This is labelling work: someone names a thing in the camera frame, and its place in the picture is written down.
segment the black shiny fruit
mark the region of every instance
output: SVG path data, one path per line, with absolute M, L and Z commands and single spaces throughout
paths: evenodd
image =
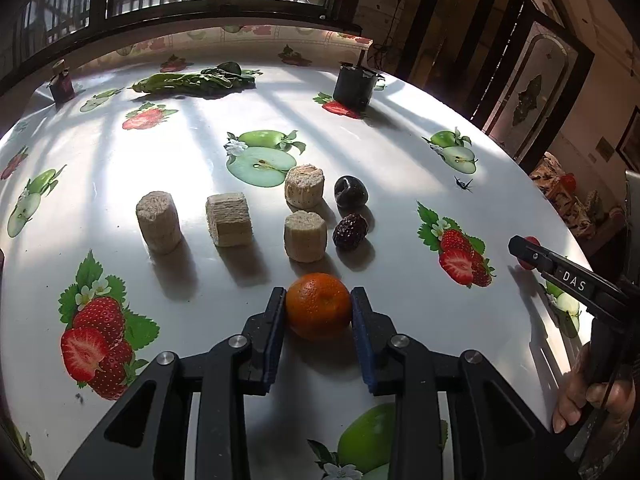
M 369 200 L 369 193 L 359 178 L 345 175 L 336 181 L 334 197 L 338 207 L 350 209 L 365 205 Z
M 343 251 L 353 251 L 367 235 L 369 225 L 357 213 L 345 216 L 334 229 L 334 244 Z

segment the tangerine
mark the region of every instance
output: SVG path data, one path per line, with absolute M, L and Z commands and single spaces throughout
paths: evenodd
M 349 291 L 324 272 L 305 274 L 293 282 L 285 306 L 291 329 L 311 341 L 337 336 L 351 322 Z

